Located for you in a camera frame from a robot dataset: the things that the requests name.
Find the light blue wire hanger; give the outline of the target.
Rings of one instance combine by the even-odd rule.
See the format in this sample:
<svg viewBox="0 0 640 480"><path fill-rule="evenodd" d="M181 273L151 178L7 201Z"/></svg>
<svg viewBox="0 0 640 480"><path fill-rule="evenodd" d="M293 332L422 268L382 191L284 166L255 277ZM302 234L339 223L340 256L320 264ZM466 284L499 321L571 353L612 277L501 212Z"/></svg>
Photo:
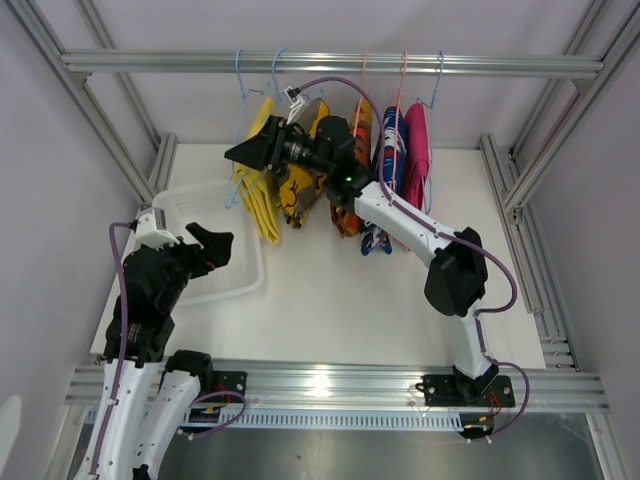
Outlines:
<svg viewBox="0 0 640 480"><path fill-rule="evenodd" d="M243 48L239 48L236 51L234 58L234 69L235 74L238 80L239 90L240 90L240 108L238 112L238 116L236 119L234 136L233 136L233 144L237 145L244 138L244 134L246 133L245 127L246 122L245 118L248 113L248 105L249 99L251 96L261 96L266 97L272 91L272 86L270 81L266 81L262 87L260 88L248 88L243 74L241 72L241 58L244 53ZM239 193L239 181L235 180L236 175L236 163L231 163L230 175L226 182L226 191L225 191L225 200L224 206L227 210L230 210L234 206L238 205L240 201L243 199L243 195Z"/></svg>

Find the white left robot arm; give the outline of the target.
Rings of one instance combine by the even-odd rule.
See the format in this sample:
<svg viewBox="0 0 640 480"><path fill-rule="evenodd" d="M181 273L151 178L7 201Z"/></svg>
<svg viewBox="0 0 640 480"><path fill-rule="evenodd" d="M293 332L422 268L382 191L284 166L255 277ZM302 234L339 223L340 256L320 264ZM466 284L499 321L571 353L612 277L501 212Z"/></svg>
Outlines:
<svg viewBox="0 0 640 480"><path fill-rule="evenodd" d="M101 399L79 479L155 479L193 401L215 389L210 355L166 356L172 312L188 283L226 266L234 236L187 225L193 243L160 228L151 214L124 223L138 248L116 255L119 295L105 334Z"/></svg>

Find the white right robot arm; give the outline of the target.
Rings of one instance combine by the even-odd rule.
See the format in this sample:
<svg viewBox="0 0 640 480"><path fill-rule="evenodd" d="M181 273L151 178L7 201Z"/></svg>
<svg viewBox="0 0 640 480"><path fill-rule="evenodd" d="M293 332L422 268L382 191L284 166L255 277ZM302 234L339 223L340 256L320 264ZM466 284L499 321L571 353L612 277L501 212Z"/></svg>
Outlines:
<svg viewBox="0 0 640 480"><path fill-rule="evenodd" d="M394 194L355 155L347 121L320 120L315 135L283 117L269 116L261 130L231 147L225 159L256 171L283 174L288 166L321 174L329 200L390 234L425 265L424 295L449 318L457 346L453 365L454 399L478 404L491 392L498 368L486 356L478 316L488 272L480 236L471 228L443 228Z"/></svg>

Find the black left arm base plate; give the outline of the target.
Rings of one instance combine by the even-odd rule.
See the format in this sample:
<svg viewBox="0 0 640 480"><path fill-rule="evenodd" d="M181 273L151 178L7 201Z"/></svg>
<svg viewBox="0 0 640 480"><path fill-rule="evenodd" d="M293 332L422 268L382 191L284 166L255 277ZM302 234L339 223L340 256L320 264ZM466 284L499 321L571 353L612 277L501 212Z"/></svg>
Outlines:
<svg viewBox="0 0 640 480"><path fill-rule="evenodd" d="M224 392L227 394L217 395L206 399L206 402L218 402L221 404L241 404L242 400L231 392L244 396L247 389L248 374L245 371L215 371L212 379L205 383L200 394L211 394L214 392Z"/></svg>

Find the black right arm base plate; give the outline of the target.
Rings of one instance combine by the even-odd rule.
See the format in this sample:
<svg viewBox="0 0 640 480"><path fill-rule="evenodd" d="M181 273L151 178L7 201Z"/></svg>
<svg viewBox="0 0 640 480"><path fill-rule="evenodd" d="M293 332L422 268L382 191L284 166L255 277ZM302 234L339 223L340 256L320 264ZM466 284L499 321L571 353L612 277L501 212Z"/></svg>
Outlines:
<svg viewBox="0 0 640 480"><path fill-rule="evenodd" d="M415 388L429 407L489 408L516 406L514 389L508 376L498 375L481 392L471 388L466 393L456 383L454 374L428 374L421 377Z"/></svg>

